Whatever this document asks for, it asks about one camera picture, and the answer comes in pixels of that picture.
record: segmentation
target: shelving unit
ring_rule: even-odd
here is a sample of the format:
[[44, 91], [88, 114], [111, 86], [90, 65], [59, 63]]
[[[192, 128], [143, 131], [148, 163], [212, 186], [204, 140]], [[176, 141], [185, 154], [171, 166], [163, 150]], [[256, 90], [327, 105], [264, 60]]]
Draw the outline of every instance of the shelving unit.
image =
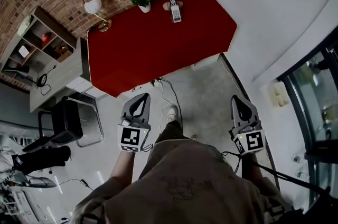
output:
[[[7, 67], [18, 68], [30, 66], [29, 76], [35, 80], [48, 63], [53, 61], [55, 65], [73, 54], [76, 49], [76, 38], [59, 25], [42, 8], [37, 7], [32, 15], [31, 23], [22, 35], [15, 35], [3, 56], [0, 59], [0, 72], [29, 86], [32, 83], [21, 76], [6, 72]], [[19, 49], [25, 46], [29, 51], [26, 57], [19, 53]]]

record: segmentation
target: red tabletop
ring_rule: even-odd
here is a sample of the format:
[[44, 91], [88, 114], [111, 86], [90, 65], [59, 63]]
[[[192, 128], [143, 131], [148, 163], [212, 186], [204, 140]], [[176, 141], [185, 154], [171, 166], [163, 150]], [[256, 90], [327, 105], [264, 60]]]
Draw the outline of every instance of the red tabletop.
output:
[[92, 84], [117, 97], [212, 55], [227, 51], [235, 21], [216, 0], [183, 2], [182, 22], [163, 10], [169, 0], [151, 0], [151, 11], [136, 6], [112, 17], [106, 32], [88, 34]]

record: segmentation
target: white cable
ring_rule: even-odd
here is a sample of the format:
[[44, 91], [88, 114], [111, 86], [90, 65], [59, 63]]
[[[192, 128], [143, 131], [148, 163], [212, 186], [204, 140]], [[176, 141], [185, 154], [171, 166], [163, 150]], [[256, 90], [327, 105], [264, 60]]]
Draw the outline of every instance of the white cable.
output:
[[220, 59], [220, 61], [222, 62], [222, 64], [223, 64], [223, 66], [224, 66], [224, 69], [225, 69], [225, 71], [231, 76], [231, 78], [232, 78], [232, 82], [233, 82], [233, 84], [236, 86], [236, 88], [239, 90], [239, 93], [241, 94], [241, 96], [243, 97], [243, 95], [242, 95], [242, 91], [238, 88], [238, 86], [237, 86], [237, 84], [236, 84], [236, 82], [235, 82], [235, 80], [233, 79], [233, 76], [232, 76], [232, 74], [230, 74], [229, 73], [229, 71], [227, 70], [227, 67], [224, 65], [224, 62], [223, 62], [223, 60], [222, 59]]
[[164, 109], [167, 105], [171, 105], [171, 106], [172, 106], [172, 105], [176, 105], [176, 106], [178, 106], [179, 104], [178, 104], [176, 101], [168, 101], [168, 100], [166, 100], [166, 99], [163, 98], [163, 90], [164, 90], [164, 88], [163, 88], [163, 83], [162, 83], [161, 80], [159, 80], [158, 82], [159, 82], [159, 84], [161, 85], [161, 89], [162, 89], [162, 91], [161, 91], [161, 98], [162, 98], [164, 101], [167, 102], [167, 103], [162, 107], [162, 109], [161, 109], [161, 114], [162, 114], [162, 116], [161, 116], [161, 122], [160, 122], [160, 124], [159, 124], [159, 133], [161, 134], [161, 133], [162, 133], [161, 123], [162, 123], [162, 121], [163, 121], [163, 109]]
[[272, 168], [271, 167], [271, 162], [270, 162], [270, 158], [268, 157], [268, 155], [267, 155], [267, 150], [266, 150], [266, 148], [264, 149], [264, 154], [265, 154], [265, 157], [268, 159], [268, 161], [269, 161], [269, 168]]

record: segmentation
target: desk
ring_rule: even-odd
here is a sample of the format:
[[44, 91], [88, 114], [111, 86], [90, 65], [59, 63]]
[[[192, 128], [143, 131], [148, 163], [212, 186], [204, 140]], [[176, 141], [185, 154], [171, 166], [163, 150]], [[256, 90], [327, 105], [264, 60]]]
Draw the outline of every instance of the desk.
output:
[[163, 10], [168, 0], [151, 0], [151, 11], [135, 6], [112, 18], [106, 32], [88, 34], [92, 84], [117, 97], [180, 68], [227, 51], [235, 21], [216, 0], [183, 2], [182, 22]]
[[40, 88], [36, 88], [34, 85], [30, 92], [30, 111], [33, 112], [47, 101], [51, 100], [57, 94], [59, 97], [67, 94], [68, 92], [72, 92], [69, 90], [65, 90], [67, 85], [72, 81], [76, 80], [79, 77], [82, 77], [86, 80], [90, 80], [89, 71], [86, 71], [86, 65], [88, 67], [88, 57], [86, 56], [86, 42], [81, 38], [77, 39], [77, 48], [74, 50], [72, 56], [69, 56], [61, 63], [57, 63], [55, 61], [51, 61], [48, 63], [43, 70], [38, 74], [41, 76], [44, 73], [47, 73], [51, 70], [54, 65], [57, 65], [55, 69], [53, 69], [47, 77], [46, 84], [51, 86], [50, 92], [46, 95], [42, 95]]

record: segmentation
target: black cable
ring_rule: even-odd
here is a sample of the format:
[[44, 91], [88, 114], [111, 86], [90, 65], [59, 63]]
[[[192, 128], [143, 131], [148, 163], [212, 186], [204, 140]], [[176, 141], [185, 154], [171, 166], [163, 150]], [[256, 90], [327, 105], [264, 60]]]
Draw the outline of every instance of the black cable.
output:
[[[233, 154], [233, 153], [225, 151], [225, 152], [223, 152], [223, 153], [221, 153], [221, 154], [222, 154], [224, 157], [226, 157], [228, 154]], [[236, 166], [236, 168], [235, 168], [235, 170], [234, 170], [235, 174], [238, 172], [238, 168], [239, 168], [240, 162], [241, 162], [241, 158], [239, 157], [237, 166]]]
[[68, 183], [69, 181], [79, 181], [83, 186], [85, 186], [86, 188], [89, 188], [91, 191], [93, 191], [93, 189], [87, 184], [87, 182], [84, 179], [69, 179], [68, 181], [62, 182], [61, 184], [58, 185], [62, 185], [65, 183]]
[[[43, 93], [42, 93], [42, 88], [43, 88], [43, 87], [46, 87], [46, 86], [49, 87], [49, 90], [48, 90], [46, 93], [43, 94]], [[49, 84], [46, 84], [46, 85], [40, 87], [40, 93], [41, 93], [43, 96], [45, 96], [46, 94], [48, 94], [51, 90], [52, 90], [52, 87], [51, 87]]]
[[235, 169], [235, 171], [234, 171], [234, 172], [235, 172], [235, 174], [238, 172], [238, 168], [239, 168], [239, 164], [240, 164], [240, 163], [241, 163], [241, 159], [239, 159], [239, 160], [238, 160], [237, 167], [236, 167], [236, 169]]
[[149, 152], [153, 147], [154, 147], [154, 144], [151, 143], [151, 144], [149, 144], [149, 145], [147, 145], [145, 147], [142, 147], [141, 151], [143, 151], [143, 152]]
[[[232, 154], [232, 155], [235, 155], [237, 157], [239, 157], [240, 159], [243, 158], [240, 154], [235, 154], [235, 153], [232, 153], [232, 152], [228, 152], [228, 151], [224, 151], [222, 153], [222, 155], [224, 156], [224, 153], [227, 153], [227, 154]], [[248, 158], [248, 160], [251, 162], [252, 165], [254, 166], [257, 166], [257, 167], [260, 167], [261, 169], [271, 173], [272, 175], [276, 176], [277, 178], [279, 179], [282, 179], [284, 181], [288, 181], [290, 183], [294, 183], [294, 184], [297, 184], [297, 185], [300, 185], [300, 186], [303, 186], [305, 188], [308, 188], [314, 192], [316, 192], [317, 194], [327, 198], [329, 201], [331, 202], [338, 202], [338, 199], [335, 199], [334, 197], [332, 197], [329, 193], [327, 193], [324, 189], [320, 188], [319, 186], [317, 185], [314, 185], [314, 184], [310, 184], [310, 183], [307, 183], [307, 182], [304, 182], [302, 180], [299, 180], [299, 179], [296, 179], [296, 178], [293, 178], [289, 175], [286, 175], [284, 173], [281, 173], [281, 172], [278, 172], [278, 171], [275, 171], [275, 170], [272, 170], [268, 167], [265, 167], [265, 166], [262, 166], [260, 164], [258, 164], [256, 161], [253, 161], [251, 159]]]
[[54, 67], [53, 67], [51, 70], [49, 70], [49, 71], [46, 73], [46, 75], [48, 76], [49, 72], [52, 71], [53, 69], [55, 69], [56, 67], [57, 67], [57, 66], [54, 65]]
[[163, 78], [159, 78], [159, 80], [163, 80], [163, 81], [167, 82], [167, 83], [170, 85], [170, 87], [171, 87], [171, 89], [173, 90], [173, 92], [174, 92], [174, 95], [175, 95], [175, 97], [176, 97], [177, 105], [179, 106], [179, 109], [180, 109], [181, 127], [182, 127], [182, 131], [183, 131], [183, 118], [182, 118], [181, 106], [180, 106], [180, 103], [179, 103], [179, 99], [177, 98], [177, 94], [176, 94], [176, 92], [175, 92], [175, 90], [174, 90], [174, 87], [173, 87], [173, 85], [171, 84], [171, 82], [168, 81], [168, 80], [165, 80], [165, 79], [163, 79]]

